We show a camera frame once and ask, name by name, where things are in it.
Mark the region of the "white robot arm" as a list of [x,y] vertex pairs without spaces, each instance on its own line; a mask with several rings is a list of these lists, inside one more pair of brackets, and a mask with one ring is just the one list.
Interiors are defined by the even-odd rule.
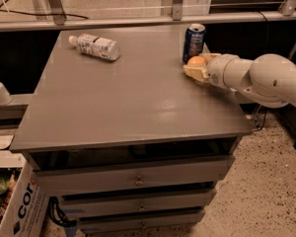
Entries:
[[184,66],[185,75],[201,84],[232,89],[268,108],[296,108],[296,65],[278,54],[254,60],[234,54],[202,53]]

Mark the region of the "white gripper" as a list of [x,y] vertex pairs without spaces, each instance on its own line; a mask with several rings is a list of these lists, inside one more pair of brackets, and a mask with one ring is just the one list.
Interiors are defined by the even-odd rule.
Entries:
[[235,87],[240,82],[234,67],[238,55],[204,52],[200,56],[208,63],[207,69],[204,64],[185,65],[186,76],[201,83],[209,80],[211,85],[222,89]]

